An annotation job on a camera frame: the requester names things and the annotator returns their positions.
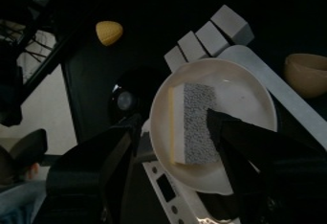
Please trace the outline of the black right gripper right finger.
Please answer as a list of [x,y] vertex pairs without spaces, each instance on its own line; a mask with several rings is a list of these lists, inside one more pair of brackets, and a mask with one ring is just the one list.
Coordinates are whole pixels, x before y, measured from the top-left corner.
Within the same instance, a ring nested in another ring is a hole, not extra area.
[[327,224],[327,150],[207,111],[242,224]]

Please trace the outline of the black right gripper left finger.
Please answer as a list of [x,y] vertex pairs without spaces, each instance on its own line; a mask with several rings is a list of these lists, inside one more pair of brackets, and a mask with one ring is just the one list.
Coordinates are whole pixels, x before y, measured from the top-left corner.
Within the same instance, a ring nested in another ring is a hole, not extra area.
[[135,114],[59,157],[35,224],[120,224],[140,130]]

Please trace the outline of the person's hand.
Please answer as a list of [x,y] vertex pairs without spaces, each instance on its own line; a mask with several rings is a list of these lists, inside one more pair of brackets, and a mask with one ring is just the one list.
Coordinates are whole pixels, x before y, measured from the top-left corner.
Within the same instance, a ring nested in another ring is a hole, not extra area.
[[39,163],[35,163],[25,172],[27,180],[39,180],[41,176],[41,166]]

